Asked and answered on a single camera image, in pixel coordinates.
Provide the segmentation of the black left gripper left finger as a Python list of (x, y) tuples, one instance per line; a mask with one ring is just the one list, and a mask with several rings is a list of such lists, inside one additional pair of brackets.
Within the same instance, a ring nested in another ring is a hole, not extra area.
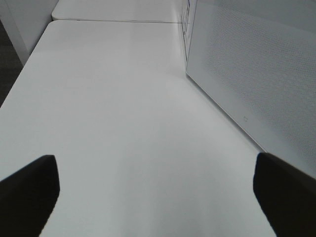
[(0, 182), (0, 235), (38, 237), (60, 194), (54, 155), (44, 155)]

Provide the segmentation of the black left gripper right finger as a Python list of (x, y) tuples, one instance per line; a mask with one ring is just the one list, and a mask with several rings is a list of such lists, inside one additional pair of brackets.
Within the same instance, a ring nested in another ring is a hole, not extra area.
[(316, 181), (270, 153), (259, 153), (255, 197), (278, 237), (316, 235)]

